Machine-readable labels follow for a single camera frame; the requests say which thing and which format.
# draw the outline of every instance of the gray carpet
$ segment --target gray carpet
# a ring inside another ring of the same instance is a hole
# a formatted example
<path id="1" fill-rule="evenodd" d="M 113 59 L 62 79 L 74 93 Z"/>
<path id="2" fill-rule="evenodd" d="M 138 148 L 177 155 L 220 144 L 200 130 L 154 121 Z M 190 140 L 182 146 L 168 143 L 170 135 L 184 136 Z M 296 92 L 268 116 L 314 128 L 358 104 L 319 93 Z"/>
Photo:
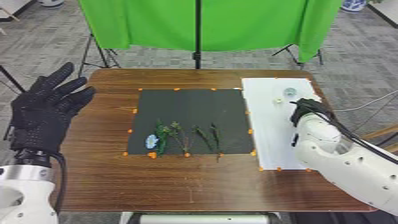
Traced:
<path id="1" fill-rule="evenodd" d="M 70 61 L 79 64 L 88 36 L 78 3 L 65 0 L 58 9 L 44 9 L 35 4 L 19 16 L 21 22 L 0 23 L 7 36 L 0 34 L 0 64 L 5 66 L 24 88 L 39 75 L 46 75 Z M 325 65 L 314 59 L 305 70 L 314 74 L 317 84 L 333 109 L 362 105 L 398 89 L 398 30 L 365 9 L 358 14 L 339 12 L 323 44 Z M 277 49 L 204 53 L 202 67 L 211 69 L 298 69 L 287 53 L 271 57 Z M 117 50 L 117 60 L 124 68 L 191 68 L 191 52 L 133 46 Z M 88 60 L 99 62 L 94 46 Z M 88 77 L 94 68 L 85 69 Z M 8 102 L 12 91 L 0 85 L 0 126 L 10 117 Z M 385 99 L 364 110 L 337 113 L 341 123 L 355 130 L 364 120 L 389 101 Z M 355 132 L 362 135 L 392 123 L 398 99 Z M 1 142 L 0 164 L 8 161 L 10 152 Z M 97 216 L 67 214 L 62 223 L 117 223 L 117 214 Z"/>

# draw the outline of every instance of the white sheet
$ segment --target white sheet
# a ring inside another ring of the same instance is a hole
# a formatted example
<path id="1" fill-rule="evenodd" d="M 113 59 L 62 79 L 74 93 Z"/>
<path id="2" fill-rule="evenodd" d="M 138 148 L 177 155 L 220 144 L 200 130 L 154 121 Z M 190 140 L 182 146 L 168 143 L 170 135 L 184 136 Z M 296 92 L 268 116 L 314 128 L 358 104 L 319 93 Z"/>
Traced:
<path id="1" fill-rule="evenodd" d="M 246 78 L 241 83 L 259 166 L 264 170 L 275 170 L 278 167 L 301 170 L 305 167 L 294 159 L 291 147 L 294 127 L 289 117 L 294 105 L 289 101 L 300 98 L 319 101 L 310 82 L 307 79 Z M 293 97 L 284 94 L 287 88 L 296 90 Z"/>

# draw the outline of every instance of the black glove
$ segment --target black glove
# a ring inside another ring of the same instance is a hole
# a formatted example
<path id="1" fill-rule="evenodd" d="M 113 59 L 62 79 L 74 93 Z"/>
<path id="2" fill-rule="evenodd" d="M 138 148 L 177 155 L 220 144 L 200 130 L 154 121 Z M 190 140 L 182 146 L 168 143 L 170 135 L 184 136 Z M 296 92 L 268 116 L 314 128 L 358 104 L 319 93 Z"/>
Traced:
<path id="1" fill-rule="evenodd" d="M 56 88 L 72 70 L 72 63 L 67 62 L 47 77 L 37 78 L 30 90 L 10 103 L 12 150 L 31 149 L 49 154 L 60 150 L 70 118 L 88 104 L 95 92 L 88 87 L 70 93 L 85 85 L 85 78 L 74 79 Z"/>

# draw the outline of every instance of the black mat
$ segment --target black mat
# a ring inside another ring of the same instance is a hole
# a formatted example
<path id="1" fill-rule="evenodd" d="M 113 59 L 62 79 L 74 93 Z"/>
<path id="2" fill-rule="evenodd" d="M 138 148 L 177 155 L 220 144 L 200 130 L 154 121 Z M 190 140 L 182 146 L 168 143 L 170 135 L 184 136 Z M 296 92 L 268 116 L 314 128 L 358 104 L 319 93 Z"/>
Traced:
<path id="1" fill-rule="evenodd" d="M 181 124 L 188 137 L 193 137 L 191 154 L 211 154 L 206 143 L 191 132 L 191 126 L 198 125 L 207 136 L 211 136 L 211 123 L 220 130 L 220 149 L 223 153 L 243 154 L 252 151 L 245 101 L 239 90 L 142 91 L 138 113 L 133 119 L 133 133 L 127 141 L 129 154 L 145 154 L 149 152 L 145 149 L 145 138 L 154 134 L 158 119 L 166 126 L 172 121 Z M 181 153 L 177 142 L 168 137 L 165 154 Z"/>

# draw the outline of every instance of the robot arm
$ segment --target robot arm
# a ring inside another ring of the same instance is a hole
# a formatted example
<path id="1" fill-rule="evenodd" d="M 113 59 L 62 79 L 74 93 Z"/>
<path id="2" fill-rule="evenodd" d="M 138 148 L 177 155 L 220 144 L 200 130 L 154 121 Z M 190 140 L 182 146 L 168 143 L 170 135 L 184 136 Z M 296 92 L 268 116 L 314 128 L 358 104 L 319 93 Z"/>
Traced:
<path id="1" fill-rule="evenodd" d="M 92 87 L 72 93 L 86 83 L 85 78 L 60 85 L 70 73 L 72 64 L 65 63 L 47 77 L 39 77 L 30 90 L 10 103 L 10 149 L 15 151 L 15 162 L 14 165 L 0 167 L 0 224 L 58 223 L 65 184 L 60 143 L 70 119 L 94 97 Z M 56 159 L 62 170 L 54 209 L 47 201 L 54 187 L 49 157 Z"/>
<path id="2" fill-rule="evenodd" d="M 346 139 L 325 119 L 333 119 L 325 110 L 314 109 L 301 112 L 298 103 L 291 117 L 298 135 L 296 158 L 303 165 L 317 170 L 328 182 L 351 197 L 369 206 L 398 215 L 396 163 Z M 398 157 L 381 148 L 373 145 L 371 147 L 398 160 Z"/>

